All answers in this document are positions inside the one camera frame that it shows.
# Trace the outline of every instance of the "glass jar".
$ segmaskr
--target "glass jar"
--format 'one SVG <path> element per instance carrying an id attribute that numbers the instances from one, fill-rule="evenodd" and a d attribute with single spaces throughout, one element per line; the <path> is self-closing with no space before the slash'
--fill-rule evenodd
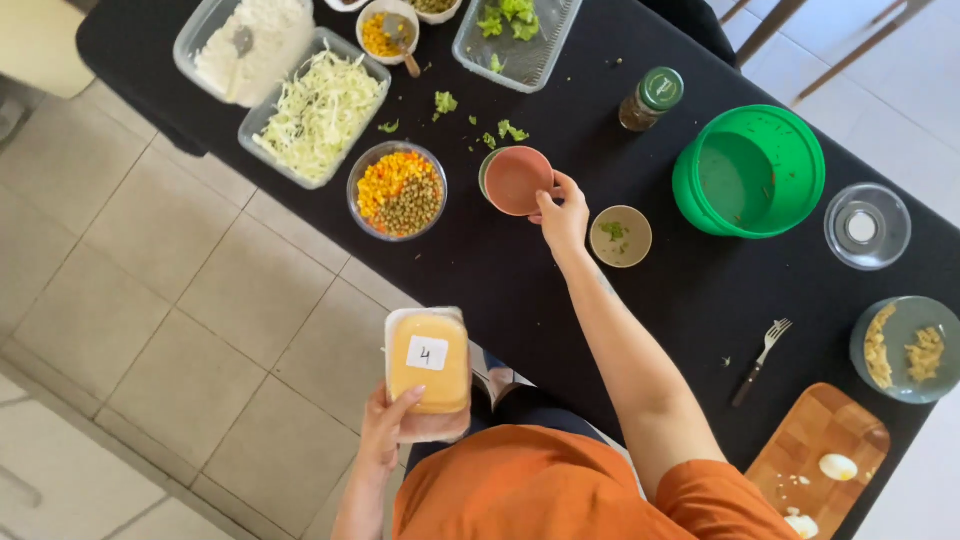
<path id="1" fill-rule="evenodd" d="M 684 79 L 680 73 L 669 67 L 655 67 L 620 104 L 620 124 L 632 132 L 645 132 L 683 97 Z"/>

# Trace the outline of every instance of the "hand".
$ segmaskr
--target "hand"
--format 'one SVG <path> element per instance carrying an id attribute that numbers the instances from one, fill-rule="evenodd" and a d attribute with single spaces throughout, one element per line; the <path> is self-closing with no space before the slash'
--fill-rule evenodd
<path id="1" fill-rule="evenodd" d="M 553 171 L 553 178 L 560 186 L 549 193 L 537 193 L 540 210 L 528 219 L 543 226 L 543 237 L 553 251 L 553 257 L 562 258 L 584 248 L 590 210 L 584 192 L 573 179 L 560 171 Z M 553 199 L 564 199 L 564 203 L 557 206 Z"/>
<path id="2" fill-rule="evenodd" d="M 357 464 L 382 468 L 388 474 L 396 468 L 399 461 L 400 421 L 421 397 L 426 386 L 422 384 L 400 394 L 390 405 L 387 402 L 387 383 L 381 381 L 367 399 L 360 429 L 360 452 Z"/>

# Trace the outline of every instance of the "orange shirt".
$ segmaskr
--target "orange shirt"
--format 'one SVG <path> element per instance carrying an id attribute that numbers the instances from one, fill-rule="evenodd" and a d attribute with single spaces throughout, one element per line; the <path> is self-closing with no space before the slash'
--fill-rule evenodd
<path id="1" fill-rule="evenodd" d="M 614 449 L 533 426 L 483 430 L 421 461 L 400 486 L 394 538 L 796 540 L 731 465 L 688 461 L 660 481 L 657 506 Z"/>

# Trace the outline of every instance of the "white label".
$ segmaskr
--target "white label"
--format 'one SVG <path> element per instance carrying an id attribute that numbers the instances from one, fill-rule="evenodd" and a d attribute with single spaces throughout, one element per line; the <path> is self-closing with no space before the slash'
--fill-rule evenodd
<path id="1" fill-rule="evenodd" d="M 412 335 L 410 349 L 407 350 L 407 365 L 442 371 L 446 361 L 446 350 L 449 347 L 450 344 L 445 339 Z"/>

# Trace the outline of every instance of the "table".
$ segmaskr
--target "table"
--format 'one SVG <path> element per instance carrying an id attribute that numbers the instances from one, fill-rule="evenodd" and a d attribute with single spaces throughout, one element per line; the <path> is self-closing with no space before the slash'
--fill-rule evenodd
<path id="1" fill-rule="evenodd" d="M 960 231 L 893 186 L 913 217 L 906 254 L 874 273 L 844 265 L 824 239 L 828 202 L 854 182 L 891 184 L 820 133 L 827 187 L 800 226 L 755 241 L 696 231 L 673 200 L 674 160 L 720 112 L 777 102 L 630 0 L 586 2 L 549 84 L 532 95 L 472 75 L 453 59 L 450 47 L 462 14 L 438 27 L 424 25 L 417 57 L 420 65 L 433 67 L 419 80 L 395 68 L 387 104 L 373 120 L 376 125 L 399 118 L 399 131 L 368 130 L 335 180 L 307 191 L 241 149 L 236 132 L 245 110 L 217 102 L 174 66 L 174 39 L 197 4 L 102 0 L 79 31 L 81 54 L 135 107 L 203 145 L 417 301 L 461 307 L 474 341 L 622 441 L 539 228 L 497 212 L 477 188 L 486 152 L 474 139 L 509 118 L 557 169 L 579 181 L 593 215 L 626 204 L 650 220 L 654 243 L 647 259 L 606 274 L 684 373 L 733 465 L 745 471 L 790 406 L 817 381 L 838 386 L 886 424 L 893 439 L 889 457 L 835 538 L 853 536 L 932 410 L 890 400 L 860 380 L 848 360 L 853 323 L 877 300 L 902 294 L 931 296 L 960 311 Z M 335 13 L 318 1 L 315 18 L 353 39 L 355 15 Z M 657 65 L 684 76 L 684 100 L 647 134 L 630 133 L 618 125 L 616 108 Z M 460 106 L 434 124 L 437 90 L 452 92 Z M 478 118 L 477 127 L 469 125 L 468 115 Z M 449 200 L 437 226 L 397 244 L 358 228 L 344 196 L 350 165 L 391 137 L 410 137 L 430 149 L 449 177 Z M 468 151 L 469 145 L 477 151 Z M 761 351 L 762 335 L 783 317 L 795 326 L 744 406 L 731 408 L 733 392 Z M 724 356 L 732 358 L 730 367 L 724 367 Z"/>

